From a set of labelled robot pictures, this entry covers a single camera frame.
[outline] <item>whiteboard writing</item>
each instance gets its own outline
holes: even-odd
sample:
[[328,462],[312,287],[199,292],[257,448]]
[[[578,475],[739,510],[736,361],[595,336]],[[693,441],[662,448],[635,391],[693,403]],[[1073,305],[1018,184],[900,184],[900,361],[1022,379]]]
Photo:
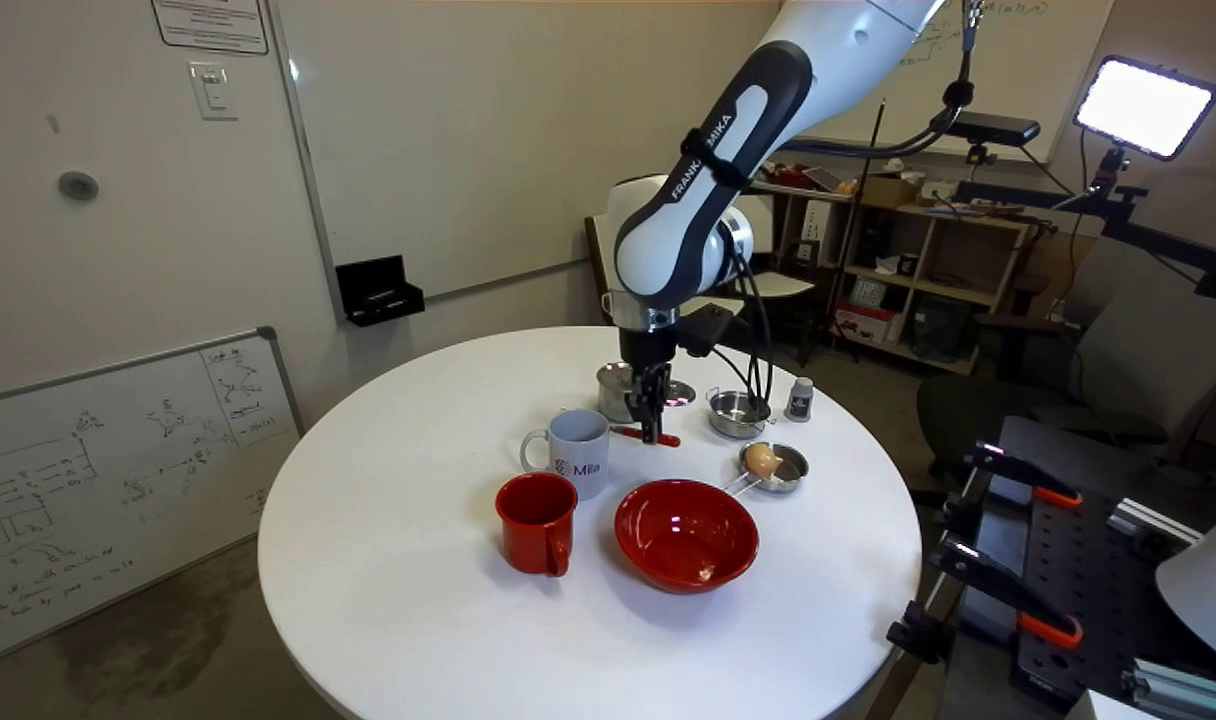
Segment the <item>whiteboard writing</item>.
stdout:
[[261,334],[0,395],[0,648],[247,537],[295,435]]

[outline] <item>floor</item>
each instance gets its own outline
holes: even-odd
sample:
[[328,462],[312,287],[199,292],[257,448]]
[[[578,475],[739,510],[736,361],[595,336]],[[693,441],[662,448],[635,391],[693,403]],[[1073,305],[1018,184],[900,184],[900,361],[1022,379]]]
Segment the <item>floor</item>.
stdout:
[[[807,361],[807,376],[885,441],[911,490],[929,490],[929,448],[911,403],[919,376],[911,368],[825,347]],[[900,717],[935,717],[935,688],[941,672],[925,667]],[[336,711],[274,642],[257,591],[257,543],[245,540],[0,656],[0,720],[47,717],[333,720]]]

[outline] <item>small bowl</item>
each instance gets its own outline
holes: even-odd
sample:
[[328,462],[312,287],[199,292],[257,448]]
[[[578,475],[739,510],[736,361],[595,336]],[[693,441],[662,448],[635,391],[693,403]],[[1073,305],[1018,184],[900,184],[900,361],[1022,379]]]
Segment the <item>small bowl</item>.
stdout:
[[729,494],[653,482],[614,505],[621,555],[662,591],[712,591],[750,567],[759,528]]
[[776,464],[773,475],[750,475],[750,473],[742,470],[742,452],[750,452],[750,448],[755,448],[755,445],[746,445],[746,448],[736,452],[736,470],[739,470],[739,475],[742,475],[750,490],[759,490],[759,494],[766,494],[766,497],[788,497],[788,494],[794,494],[794,490],[804,483],[804,475],[807,475],[804,452],[794,452],[792,445],[766,445],[766,448],[781,456],[781,464]]
[[766,400],[746,391],[716,391],[706,414],[712,429],[730,441],[755,441],[766,415]]

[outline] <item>whiteboard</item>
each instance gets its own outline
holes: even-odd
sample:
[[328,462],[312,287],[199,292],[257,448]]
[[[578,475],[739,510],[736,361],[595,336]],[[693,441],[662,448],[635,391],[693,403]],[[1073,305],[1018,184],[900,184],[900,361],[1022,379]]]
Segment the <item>whiteboard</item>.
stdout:
[[295,435],[273,334],[0,395],[0,652],[253,537]]
[[781,0],[266,0],[333,264],[428,296],[584,259],[668,171]]
[[[984,0],[970,48],[970,113],[1040,122],[1029,154],[1048,162],[1064,117],[1079,103],[1109,15],[1110,0]],[[945,110],[941,93],[961,74],[961,28],[961,0],[945,0],[900,70],[864,103],[807,136],[869,146],[880,103],[880,146],[929,128]],[[931,154],[968,154],[968,146],[945,136]]]

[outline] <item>white wall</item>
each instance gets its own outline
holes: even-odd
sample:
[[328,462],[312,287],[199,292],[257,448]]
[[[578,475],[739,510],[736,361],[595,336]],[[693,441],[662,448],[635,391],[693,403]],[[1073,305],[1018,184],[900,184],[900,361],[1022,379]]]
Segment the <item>white wall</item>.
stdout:
[[[188,62],[231,74],[238,122],[199,122]],[[63,202],[69,170],[101,202]],[[588,287],[572,267],[342,327],[273,56],[162,48],[146,0],[0,0],[0,391],[273,325],[316,419],[428,347],[593,320]]]

